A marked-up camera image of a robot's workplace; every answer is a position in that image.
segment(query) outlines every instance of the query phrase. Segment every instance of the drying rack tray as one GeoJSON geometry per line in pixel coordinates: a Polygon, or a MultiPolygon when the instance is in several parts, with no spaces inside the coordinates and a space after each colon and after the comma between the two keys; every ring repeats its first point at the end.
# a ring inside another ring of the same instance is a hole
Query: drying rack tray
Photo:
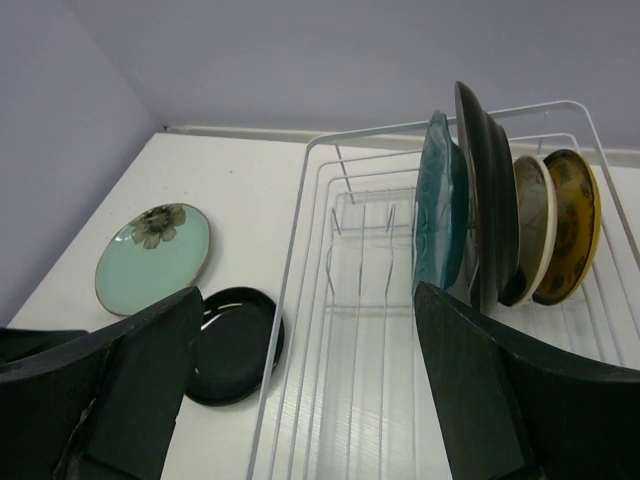
{"type": "MultiPolygon", "coordinates": [[[[640,369],[640,299],[628,291],[640,284],[640,254],[589,113],[562,101],[492,116],[514,158],[562,147],[583,153],[603,203],[583,286],[558,306],[500,306],[493,317],[567,351],[640,369]]],[[[456,119],[449,125],[455,134],[456,119]]],[[[308,145],[276,314],[287,319],[289,344],[273,377],[265,370],[247,478],[450,478],[411,297],[426,126],[308,145]],[[403,148],[362,148],[384,144],[403,148]]]]}

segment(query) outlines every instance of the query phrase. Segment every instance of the light green plate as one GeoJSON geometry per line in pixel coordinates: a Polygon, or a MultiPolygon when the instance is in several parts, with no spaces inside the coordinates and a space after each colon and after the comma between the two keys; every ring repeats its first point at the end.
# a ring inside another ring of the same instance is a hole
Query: light green plate
{"type": "Polygon", "coordinates": [[[116,315],[132,315],[191,285],[209,254],[209,223],[184,203],[147,210],[120,230],[100,257],[96,295],[116,315]]]}

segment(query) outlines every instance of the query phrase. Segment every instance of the stacked plates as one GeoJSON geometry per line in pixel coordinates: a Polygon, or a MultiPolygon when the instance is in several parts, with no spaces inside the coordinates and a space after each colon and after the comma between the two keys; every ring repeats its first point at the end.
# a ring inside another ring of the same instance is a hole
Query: stacked plates
{"type": "Polygon", "coordinates": [[[471,89],[457,82],[455,93],[459,150],[439,112],[425,138],[416,188],[414,291],[428,281],[484,313],[498,301],[565,300],[584,280],[598,245],[601,205],[591,168],[571,150],[514,163],[504,129],[471,89]],[[444,222],[434,216],[441,211],[449,213],[438,217],[444,222]],[[463,223],[466,228],[456,228],[463,223]],[[463,244],[461,255],[457,246],[463,244]],[[472,274],[462,274],[464,265],[472,274]],[[454,283],[463,288],[452,288],[454,283]]]}

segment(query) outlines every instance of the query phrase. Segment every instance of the yellow plate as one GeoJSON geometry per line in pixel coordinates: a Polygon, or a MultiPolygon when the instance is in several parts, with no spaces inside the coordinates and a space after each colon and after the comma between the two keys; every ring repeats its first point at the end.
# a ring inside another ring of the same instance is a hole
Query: yellow plate
{"type": "Polygon", "coordinates": [[[558,201],[558,227],[549,268],[533,300],[555,305],[569,297],[587,275],[598,249],[602,205],[589,164],[572,150],[544,159],[558,201]]]}

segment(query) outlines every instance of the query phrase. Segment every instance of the black plate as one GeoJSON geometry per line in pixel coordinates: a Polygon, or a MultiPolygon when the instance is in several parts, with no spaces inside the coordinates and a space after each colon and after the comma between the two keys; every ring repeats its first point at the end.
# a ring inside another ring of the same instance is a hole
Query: black plate
{"type": "MultiPolygon", "coordinates": [[[[204,310],[186,394],[203,405],[229,405],[262,383],[276,305],[258,290],[236,287],[207,298],[204,310]]],[[[283,346],[281,320],[274,368],[283,346]]]]}
{"type": "Polygon", "coordinates": [[[471,305],[488,313],[516,275],[520,236],[518,198],[507,136],[462,82],[456,82],[458,141],[472,187],[479,272],[471,305]]]}

